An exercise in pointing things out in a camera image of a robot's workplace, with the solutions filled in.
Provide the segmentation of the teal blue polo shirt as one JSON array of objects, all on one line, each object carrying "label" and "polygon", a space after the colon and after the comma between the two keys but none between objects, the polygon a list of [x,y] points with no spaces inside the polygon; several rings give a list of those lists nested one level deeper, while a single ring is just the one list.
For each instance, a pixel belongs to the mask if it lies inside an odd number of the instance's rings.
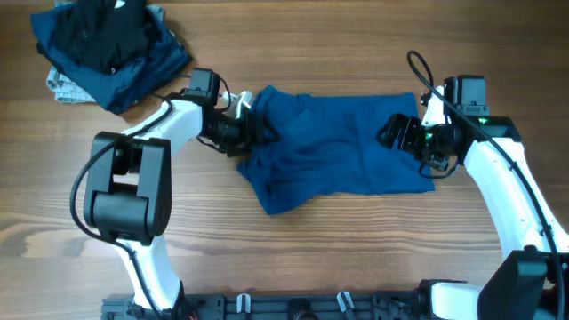
[{"label": "teal blue polo shirt", "polygon": [[268,86],[252,108],[268,119],[279,140],[254,148],[236,169],[268,215],[290,212],[314,196],[412,194],[435,188],[412,155],[376,140],[392,115],[417,116],[410,92],[312,96]]}]

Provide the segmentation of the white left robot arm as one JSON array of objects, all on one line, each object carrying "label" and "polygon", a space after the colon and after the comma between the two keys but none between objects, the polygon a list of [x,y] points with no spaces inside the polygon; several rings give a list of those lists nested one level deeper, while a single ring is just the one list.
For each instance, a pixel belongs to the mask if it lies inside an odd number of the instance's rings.
[{"label": "white left robot arm", "polygon": [[137,319],[190,316],[183,283],[169,259],[164,232],[172,212],[172,157],[193,139],[227,156],[279,140],[266,116],[246,104],[230,117],[217,100],[171,93],[160,109],[121,133],[100,132],[77,180],[86,184],[76,224],[113,245],[134,288],[127,306]]}]

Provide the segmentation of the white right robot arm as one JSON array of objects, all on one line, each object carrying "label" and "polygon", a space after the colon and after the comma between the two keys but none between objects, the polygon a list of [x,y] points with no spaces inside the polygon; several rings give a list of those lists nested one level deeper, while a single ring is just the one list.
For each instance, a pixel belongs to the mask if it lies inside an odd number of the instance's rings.
[{"label": "white right robot arm", "polygon": [[475,286],[433,280],[420,313],[433,319],[566,319],[568,234],[547,205],[525,161],[513,122],[499,116],[456,116],[449,122],[394,114],[377,134],[438,170],[449,157],[477,184],[499,236],[503,261]]}]

